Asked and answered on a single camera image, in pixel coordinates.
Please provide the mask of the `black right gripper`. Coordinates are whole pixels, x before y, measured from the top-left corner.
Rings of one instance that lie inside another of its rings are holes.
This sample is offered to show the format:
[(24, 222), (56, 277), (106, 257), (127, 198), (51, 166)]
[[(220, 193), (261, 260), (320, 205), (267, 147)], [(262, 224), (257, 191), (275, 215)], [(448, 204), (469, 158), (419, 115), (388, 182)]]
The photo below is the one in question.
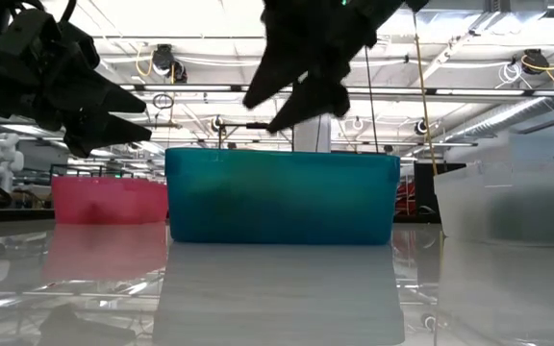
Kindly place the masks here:
[(266, 129), (275, 134), (329, 113), (343, 118), (350, 109), (340, 80), (364, 47), (377, 43), (377, 30), (402, 6), (419, 12), (429, 0), (264, 0), (266, 48), (244, 98), (255, 108), (281, 88), (308, 76)]

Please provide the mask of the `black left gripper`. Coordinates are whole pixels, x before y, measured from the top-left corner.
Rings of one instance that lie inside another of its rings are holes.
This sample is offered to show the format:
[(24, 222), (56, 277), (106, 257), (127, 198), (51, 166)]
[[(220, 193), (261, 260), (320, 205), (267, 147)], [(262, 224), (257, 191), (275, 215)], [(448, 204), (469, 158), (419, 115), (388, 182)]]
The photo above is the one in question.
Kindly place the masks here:
[(40, 127), (65, 128), (70, 152), (146, 141), (152, 132), (102, 111), (139, 113), (146, 104), (96, 71), (92, 38), (45, 9), (0, 9), (0, 117), (20, 115)]

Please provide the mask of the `white pillar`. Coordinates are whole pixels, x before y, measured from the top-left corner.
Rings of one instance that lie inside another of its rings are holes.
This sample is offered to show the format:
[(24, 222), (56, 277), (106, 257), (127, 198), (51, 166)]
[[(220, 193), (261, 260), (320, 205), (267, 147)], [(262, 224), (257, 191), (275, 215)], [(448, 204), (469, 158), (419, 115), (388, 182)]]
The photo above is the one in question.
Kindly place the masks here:
[(331, 115), (322, 114), (293, 128), (294, 152), (331, 152)]

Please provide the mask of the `pink plastic basket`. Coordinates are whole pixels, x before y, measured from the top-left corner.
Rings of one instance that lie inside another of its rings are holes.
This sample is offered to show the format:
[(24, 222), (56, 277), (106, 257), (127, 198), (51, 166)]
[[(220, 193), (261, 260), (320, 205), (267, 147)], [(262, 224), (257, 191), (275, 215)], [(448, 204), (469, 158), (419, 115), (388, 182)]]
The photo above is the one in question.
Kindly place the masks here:
[(61, 224), (137, 225), (166, 220), (165, 185), (143, 179), (56, 177), (55, 220)]

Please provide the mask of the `long ceiling light strip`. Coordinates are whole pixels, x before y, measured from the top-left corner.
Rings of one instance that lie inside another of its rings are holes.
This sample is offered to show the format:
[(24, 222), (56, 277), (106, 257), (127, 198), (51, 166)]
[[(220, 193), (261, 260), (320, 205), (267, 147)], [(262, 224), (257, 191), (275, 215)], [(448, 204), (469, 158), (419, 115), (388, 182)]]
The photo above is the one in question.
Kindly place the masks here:
[[(246, 92), (245, 85), (140, 85), (124, 84), (121, 88), (138, 92)], [(378, 95), (420, 95), (414, 87), (363, 87), (348, 86), (350, 94), (364, 94), (371, 91)], [(481, 96), (481, 97), (554, 97), (554, 89), (491, 89), (491, 88), (426, 88), (428, 95), (439, 96)]]

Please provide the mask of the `white robot figure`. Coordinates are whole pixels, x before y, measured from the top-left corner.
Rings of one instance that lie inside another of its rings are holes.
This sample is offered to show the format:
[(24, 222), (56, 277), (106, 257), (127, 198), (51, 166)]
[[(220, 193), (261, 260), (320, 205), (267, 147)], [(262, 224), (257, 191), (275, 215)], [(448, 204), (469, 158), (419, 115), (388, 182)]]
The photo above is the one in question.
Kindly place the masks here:
[(0, 134), (0, 187), (6, 192), (13, 190), (13, 175), (24, 167), (24, 155), (16, 150), (19, 135)]

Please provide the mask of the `teal plastic basket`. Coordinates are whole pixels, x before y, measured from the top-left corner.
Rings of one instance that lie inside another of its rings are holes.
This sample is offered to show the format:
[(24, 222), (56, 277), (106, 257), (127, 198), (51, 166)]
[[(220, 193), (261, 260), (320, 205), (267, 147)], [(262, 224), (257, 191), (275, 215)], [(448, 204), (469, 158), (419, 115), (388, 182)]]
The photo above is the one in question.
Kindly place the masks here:
[(189, 243), (384, 245), (395, 156), (170, 148), (171, 236)]

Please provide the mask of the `black metal table frame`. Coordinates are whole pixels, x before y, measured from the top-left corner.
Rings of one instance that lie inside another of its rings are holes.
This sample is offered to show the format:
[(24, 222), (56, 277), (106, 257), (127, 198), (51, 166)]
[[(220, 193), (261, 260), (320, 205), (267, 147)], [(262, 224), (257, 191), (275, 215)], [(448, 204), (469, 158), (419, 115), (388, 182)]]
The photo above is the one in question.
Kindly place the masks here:
[[(30, 221), (54, 218), (55, 212), (48, 209), (0, 209), (0, 222)], [(393, 218), (393, 222), (440, 224), (441, 218), (437, 214), (396, 215)]]

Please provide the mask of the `silver ventilation duct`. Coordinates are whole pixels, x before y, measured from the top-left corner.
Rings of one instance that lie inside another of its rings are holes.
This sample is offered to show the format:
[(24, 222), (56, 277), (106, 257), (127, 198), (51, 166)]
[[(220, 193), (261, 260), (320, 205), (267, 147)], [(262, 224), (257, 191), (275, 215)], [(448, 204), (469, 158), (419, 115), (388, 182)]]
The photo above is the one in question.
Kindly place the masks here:
[(554, 94), (537, 96), (486, 111), (446, 134), (437, 136), (437, 139), (441, 142), (448, 142), (467, 136), (489, 135), (550, 111), (554, 111)]

